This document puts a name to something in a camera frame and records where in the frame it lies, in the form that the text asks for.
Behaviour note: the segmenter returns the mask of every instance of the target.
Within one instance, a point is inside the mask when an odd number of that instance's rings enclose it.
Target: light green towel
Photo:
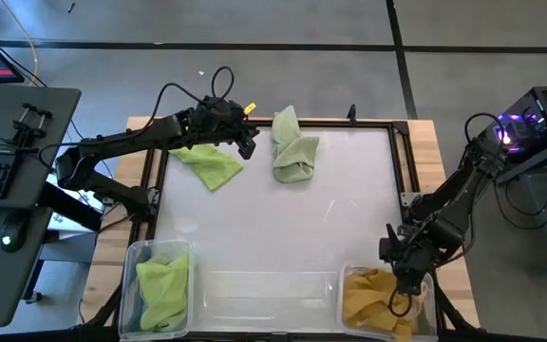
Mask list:
[[[166,263],[151,259],[137,264],[137,277],[147,310],[141,316],[141,329],[173,331],[187,315],[189,255]]]
[[[242,169],[239,161],[210,144],[195,145],[192,149],[183,147],[170,153],[188,164],[211,191],[217,190]]]
[[[275,142],[273,176],[281,182],[310,179],[313,176],[313,160],[319,139],[303,137],[292,105],[275,113],[272,135]]]

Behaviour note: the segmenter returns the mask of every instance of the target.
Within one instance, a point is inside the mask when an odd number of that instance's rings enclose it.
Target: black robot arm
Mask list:
[[[398,293],[419,295],[425,274],[454,260],[462,247],[474,202],[504,166],[505,155],[488,133],[465,147],[459,169],[443,185],[411,202],[397,233],[387,226],[379,258],[391,264]]]
[[[196,108],[154,119],[144,129],[83,139],[56,159],[58,185],[68,190],[94,191],[97,200],[120,202],[131,220],[144,221],[153,215],[147,190],[128,187],[99,174],[94,170],[98,162],[150,148],[168,151],[202,143],[236,143],[240,156],[248,160],[255,150],[253,138],[258,133],[247,124],[239,104],[206,97]]]

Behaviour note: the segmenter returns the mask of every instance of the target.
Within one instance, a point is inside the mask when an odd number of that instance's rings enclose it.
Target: metal clamp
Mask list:
[[[418,196],[425,195],[425,193],[412,193],[412,192],[405,192],[400,193],[400,199],[403,202],[403,206],[407,207],[412,203]]]

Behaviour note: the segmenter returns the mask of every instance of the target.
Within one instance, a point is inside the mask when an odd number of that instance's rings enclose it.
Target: computer mouse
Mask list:
[[[28,210],[16,210],[6,217],[1,230],[1,249],[14,253],[23,246],[27,235],[29,214]]]

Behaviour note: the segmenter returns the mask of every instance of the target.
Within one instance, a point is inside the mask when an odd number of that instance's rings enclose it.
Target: plastic bin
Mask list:
[[[146,306],[137,279],[136,265],[152,257],[164,257],[170,261],[189,254],[189,274],[187,277],[187,316],[174,331],[142,331],[141,315]],[[125,255],[123,272],[122,305],[119,317],[118,334],[121,341],[146,341],[170,339],[185,336],[193,321],[195,257],[192,246],[179,240],[146,240],[134,242]]]
[[[364,272],[366,269],[380,269],[384,271],[391,272],[389,267],[378,266],[354,266],[346,265],[343,267],[339,274],[339,292],[337,300],[337,323],[347,334],[363,336],[368,338],[376,338],[386,341],[394,341],[395,337],[391,332],[384,330],[375,330],[375,329],[356,329],[353,327],[348,327],[343,321],[342,309],[343,309],[343,289],[344,281],[346,276],[355,273],[355,272]],[[422,283],[427,286],[425,296],[423,299],[422,308],[417,312],[411,310],[408,313],[408,316],[416,316],[413,319],[417,319],[418,331],[414,332],[411,336],[411,341],[438,341],[438,336],[436,334],[436,308],[434,304],[434,281],[431,275],[425,275],[424,282]]]

